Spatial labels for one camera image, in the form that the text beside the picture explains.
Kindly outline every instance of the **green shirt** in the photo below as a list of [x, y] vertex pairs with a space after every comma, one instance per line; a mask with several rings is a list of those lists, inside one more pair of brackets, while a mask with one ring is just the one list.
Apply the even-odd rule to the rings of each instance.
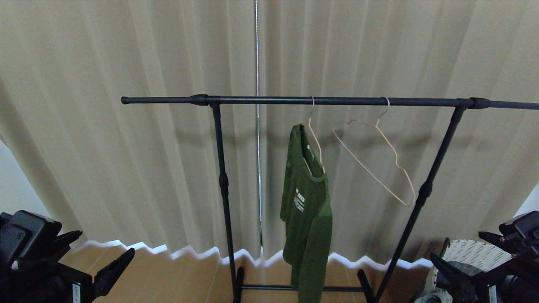
[[333, 217], [328, 178], [307, 141], [303, 125], [295, 125], [290, 133], [280, 217], [286, 222], [282, 256], [292, 265], [291, 286], [298, 288], [299, 303], [319, 303]]

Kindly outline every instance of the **tiled floor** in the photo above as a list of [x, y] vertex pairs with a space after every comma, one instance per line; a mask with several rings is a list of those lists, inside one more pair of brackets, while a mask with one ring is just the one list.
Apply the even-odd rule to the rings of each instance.
[[[60, 261], [78, 270], [95, 275], [99, 269], [125, 251], [123, 245], [105, 247], [97, 243], [85, 244], [72, 250]], [[177, 258], [168, 251], [153, 254], [147, 248], [136, 250], [135, 257], [108, 296], [96, 299], [106, 302], [232, 302], [230, 269], [218, 252], [197, 257], [193, 251], [184, 250]], [[243, 266], [246, 284], [290, 283], [291, 267], [282, 258], [269, 267], [260, 262], [255, 265], [248, 257], [236, 260]], [[382, 280], [383, 272], [363, 263], [348, 268], [335, 259], [327, 267], [326, 285], [359, 286], [357, 269], [365, 269], [369, 281], [375, 285]], [[428, 268], [416, 266], [410, 270], [397, 268], [382, 302], [409, 302], [425, 279]], [[294, 291], [243, 290], [242, 302], [297, 302]], [[322, 302], [365, 302], [362, 293], [324, 292]]]

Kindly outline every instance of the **curtain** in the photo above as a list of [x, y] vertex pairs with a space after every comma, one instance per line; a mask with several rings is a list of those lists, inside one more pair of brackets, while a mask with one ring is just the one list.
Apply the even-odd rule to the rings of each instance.
[[[259, 2], [261, 95], [538, 102], [539, 3]], [[126, 96], [255, 95], [253, 1], [1, 2], [0, 136], [51, 216], [100, 242], [217, 246], [227, 256], [211, 110], [122, 105]], [[332, 251], [391, 256], [403, 207], [333, 137], [382, 107], [316, 106], [334, 213]], [[234, 247], [284, 246], [279, 219], [289, 131], [309, 106], [261, 106], [262, 209], [254, 105], [223, 105]], [[390, 107], [381, 129], [417, 190], [449, 108]], [[539, 117], [466, 111], [404, 257], [430, 242], [496, 231], [539, 180]], [[371, 129], [338, 126], [406, 201], [406, 180]]]
[[[468, 98], [538, 102], [539, 3], [487, 1], [270, 1], [260, 7], [262, 95]], [[385, 110], [315, 106], [333, 210], [331, 250], [385, 263], [411, 213], [341, 146], [344, 119], [375, 123]], [[287, 141], [310, 106], [262, 106], [264, 253], [282, 249], [279, 220]], [[415, 191], [425, 181], [451, 108], [390, 107], [380, 128]], [[498, 232], [539, 180], [539, 115], [467, 110], [403, 258], [422, 257], [445, 237]], [[405, 202], [412, 199], [376, 130], [338, 124], [354, 154]]]

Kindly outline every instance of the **light under curtain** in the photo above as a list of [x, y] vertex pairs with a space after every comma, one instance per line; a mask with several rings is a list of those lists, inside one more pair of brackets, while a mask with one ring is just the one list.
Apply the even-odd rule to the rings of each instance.
[[[217, 246], [226, 256], [211, 111], [123, 106], [122, 95], [256, 95], [253, 1], [0, 2], [0, 135], [51, 216], [100, 242]], [[539, 101], [539, 3], [260, 1], [260, 95], [483, 97]], [[262, 239], [284, 247], [286, 147], [307, 106], [260, 106]], [[411, 209], [333, 137], [381, 107], [316, 106], [334, 211], [332, 251], [386, 262]], [[223, 105], [235, 250], [260, 254], [254, 105]], [[391, 107], [380, 128], [416, 190], [451, 109]], [[369, 128], [347, 146], [411, 198]], [[475, 238], [512, 217], [539, 180], [536, 113], [469, 110], [403, 257]]]

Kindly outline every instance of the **empty hanger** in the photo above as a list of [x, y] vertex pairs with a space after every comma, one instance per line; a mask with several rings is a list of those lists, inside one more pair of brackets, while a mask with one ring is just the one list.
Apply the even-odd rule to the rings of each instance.
[[358, 122], [358, 123], [361, 123], [361, 124], [364, 124], [364, 125], [367, 125], [367, 126], [370, 126], [370, 127], [374, 127], [376, 128], [376, 130], [382, 135], [382, 137], [384, 138], [385, 142], [391, 147], [391, 150], [393, 150], [393, 153], [395, 154], [395, 166], [402, 170], [404, 172], [404, 174], [406, 175], [406, 179], [408, 180], [408, 183], [410, 184], [410, 188], [412, 189], [412, 194], [413, 194], [413, 200], [410, 204], [406, 204], [401, 198], [399, 198], [397, 195], [395, 195], [387, 186], [385, 186], [384, 183], [382, 183], [382, 181], [380, 181], [373, 173], [371, 173], [371, 171], [365, 166], [363, 165], [363, 163], [361, 163], [361, 161], [350, 151], [350, 149], [346, 146], [346, 144], [344, 144], [344, 142], [341, 140], [341, 138], [339, 138], [339, 136], [337, 135], [337, 132], [335, 132], [335, 126], [333, 126], [333, 134], [335, 135], [335, 137], [337, 137], [337, 140], [339, 140], [339, 142], [342, 144], [342, 146], [344, 146], [344, 148], [350, 153], [350, 155], [352, 155], [352, 157], [354, 157], [354, 159], [356, 159], [357, 163], [359, 163], [378, 183], [380, 183], [381, 186], [383, 186], [393, 197], [395, 197], [397, 200], [399, 200], [402, 204], [406, 205], [406, 206], [411, 206], [415, 203], [416, 201], [416, 191], [413, 189], [413, 185], [412, 185], [412, 181], [410, 180], [410, 177], [408, 176], [408, 172], [406, 172], [406, 169], [402, 168], [399, 166], [398, 164], [398, 154], [397, 154], [397, 151], [395, 150], [395, 148], [393, 147], [393, 145], [391, 145], [391, 143], [389, 142], [388, 138], [385, 137], [384, 133], [382, 133], [382, 131], [380, 130], [380, 128], [378, 127], [379, 123], [380, 123], [380, 118], [388, 112], [389, 110], [389, 106], [390, 106], [390, 103], [389, 103], [389, 99], [384, 97], [387, 101], [388, 101], [388, 107], [385, 109], [385, 111], [378, 117], [378, 120], [376, 120], [376, 124], [375, 125], [372, 125], [372, 124], [369, 124], [369, 123], [366, 123], [366, 122], [362, 122], [362, 121], [358, 121], [358, 120], [355, 120], [355, 119], [352, 119], [350, 121], [346, 121], [346, 120], [343, 120], [343, 121], [340, 121], [340, 122], [337, 122], [335, 124], [335, 126], [339, 123], [346, 123], [347, 125], [349, 125], [350, 123], [352, 122]]
[[309, 122], [307, 123], [307, 127], [310, 129], [310, 133], [313, 135], [314, 141], [316, 142], [316, 145], [318, 146], [318, 151], [320, 152], [320, 157], [318, 161], [320, 162], [320, 166], [322, 167], [322, 172], [325, 174], [326, 168], [324, 167], [324, 164], [322, 164], [322, 148], [320, 147], [320, 143], [318, 143], [318, 139], [316, 138], [316, 135], [314, 134], [313, 128], [310, 126], [310, 119], [313, 116], [313, 111], [314, 111], [314, 97], [311, 97], [311, 99], [313, 99], [313, 106], [310, 109]]

